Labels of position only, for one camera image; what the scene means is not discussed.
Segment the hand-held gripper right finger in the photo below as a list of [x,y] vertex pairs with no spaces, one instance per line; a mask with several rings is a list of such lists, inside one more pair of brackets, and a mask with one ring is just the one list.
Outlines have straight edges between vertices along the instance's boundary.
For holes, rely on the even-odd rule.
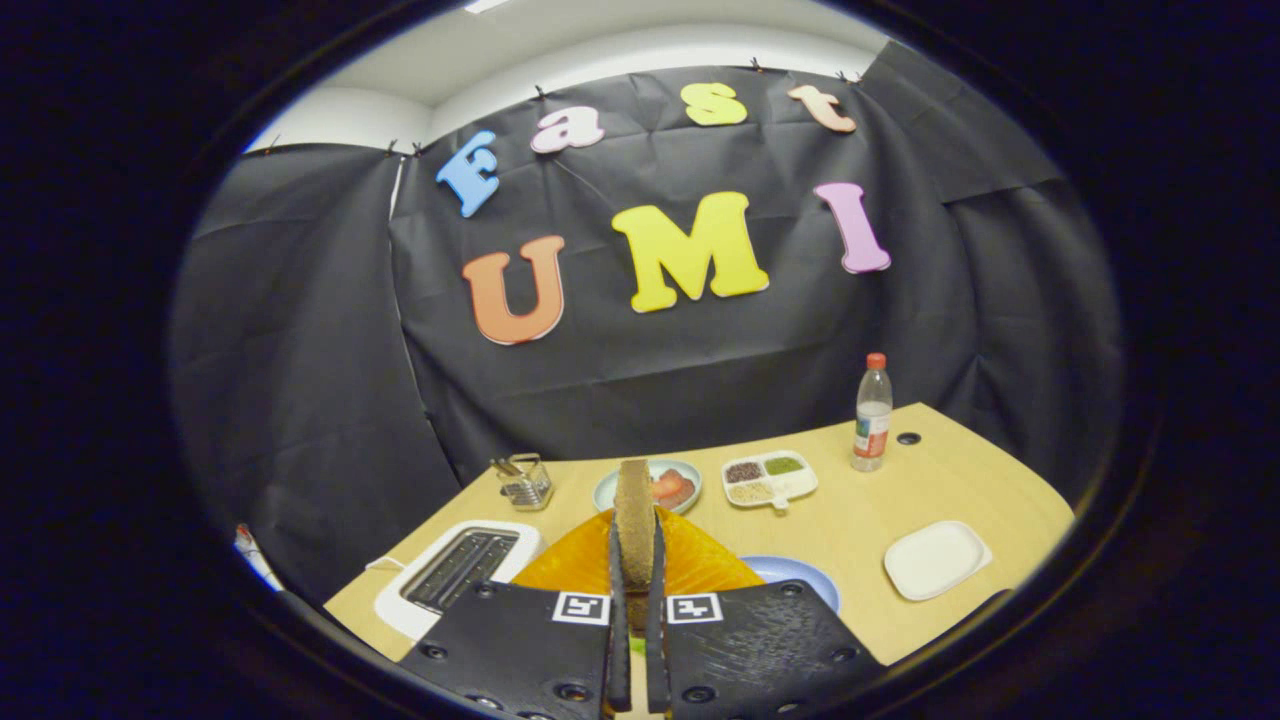
[[887,673],[804,578],[678,593],[721,579],[703,530],[660,509],[646,620],[648,708],[667,719],[818,719]]

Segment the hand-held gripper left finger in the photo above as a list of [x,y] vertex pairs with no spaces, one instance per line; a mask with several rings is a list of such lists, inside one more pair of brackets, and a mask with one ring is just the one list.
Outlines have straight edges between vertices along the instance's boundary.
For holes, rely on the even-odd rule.
[[466,714],[611,719],[631,707],[630,629],[609,511],[576,528],[588,555],[547,556],[564,575],[465,580],[398,667]]

